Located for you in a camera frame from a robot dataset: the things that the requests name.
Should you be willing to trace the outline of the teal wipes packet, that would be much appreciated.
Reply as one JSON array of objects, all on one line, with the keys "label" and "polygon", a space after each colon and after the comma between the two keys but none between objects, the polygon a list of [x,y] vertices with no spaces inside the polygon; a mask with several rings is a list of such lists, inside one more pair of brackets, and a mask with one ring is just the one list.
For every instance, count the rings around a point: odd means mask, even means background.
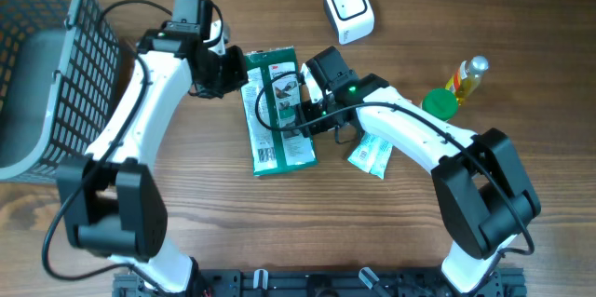
[{"label": "teal wipes packet", "polygon": [[358,169],[383,180],[392,150],[393,145],[389,141],[365,133],[347,161]]}]

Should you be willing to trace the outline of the green glove package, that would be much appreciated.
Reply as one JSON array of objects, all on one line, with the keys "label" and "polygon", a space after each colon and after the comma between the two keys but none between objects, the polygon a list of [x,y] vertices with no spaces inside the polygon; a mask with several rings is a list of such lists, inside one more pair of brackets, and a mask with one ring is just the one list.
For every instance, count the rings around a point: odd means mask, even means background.
[{"label": "green glove package", "polygon": [[253,174],[264,176],[315,166],[311,138],[296,125],[294,107],[301,102],[293,47],[255,51],[245,56],[249,81],[241,88]]}]

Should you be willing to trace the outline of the green lid jar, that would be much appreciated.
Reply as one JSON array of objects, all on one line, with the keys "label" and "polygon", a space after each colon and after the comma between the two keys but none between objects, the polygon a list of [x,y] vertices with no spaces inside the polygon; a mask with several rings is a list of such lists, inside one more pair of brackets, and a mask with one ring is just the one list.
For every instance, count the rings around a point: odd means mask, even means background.
[{"label": "green lid jar", "polygon": [[448,121],[455,116],[459,105],[450,90],[435,88],[422,99],[420,108],[442,121]]}]

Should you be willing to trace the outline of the yellow oil bottle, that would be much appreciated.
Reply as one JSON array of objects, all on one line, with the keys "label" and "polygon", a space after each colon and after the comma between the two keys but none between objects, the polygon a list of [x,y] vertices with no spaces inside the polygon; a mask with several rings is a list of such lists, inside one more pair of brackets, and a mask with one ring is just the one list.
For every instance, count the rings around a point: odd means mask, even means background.
[{"label": "yellow oil bottle", "polygon": [[448,80],[445,88],[452,92],[457,103],[462,105],[480,85],[489,67],[489,61],[482,55],[463,61]]}]

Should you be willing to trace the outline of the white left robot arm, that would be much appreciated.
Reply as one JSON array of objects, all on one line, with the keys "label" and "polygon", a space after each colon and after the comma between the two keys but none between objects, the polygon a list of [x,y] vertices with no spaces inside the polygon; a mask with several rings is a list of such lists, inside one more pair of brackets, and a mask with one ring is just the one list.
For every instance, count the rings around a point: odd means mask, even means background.
[{"label": "white left robot arm", "polygon": [[70,245],[126,268],[154,296],[209,296],[196,260],[167,236],[168,212],[153,177],[169,122],[186,94],[221,98],[248,81],[242,50],[220,24],[209,36],[150,30],[134,51],[134,71],[115,113],[80,156],[56,173],[61,208],[47,230],[42,264],[59,222]]}]

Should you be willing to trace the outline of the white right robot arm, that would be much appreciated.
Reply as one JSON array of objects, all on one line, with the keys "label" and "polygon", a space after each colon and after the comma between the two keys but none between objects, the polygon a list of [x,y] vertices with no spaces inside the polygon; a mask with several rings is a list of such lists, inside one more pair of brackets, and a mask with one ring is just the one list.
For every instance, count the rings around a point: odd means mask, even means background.
[{"label": "white right robot arm", "polygon": [[300,129],[315,133],[347,122],[400,150],[433,181],[443,224],[453,240],[440,271],[450,287],[472,296],[487,284],[498,263],[535,243],[529,223],[541,203],[509,137],[491,128],[477,134],[438,119],[411,104],[389,83],[369,74],[345,72],[336,82],[299,74],[310,101],[304,102]]}]

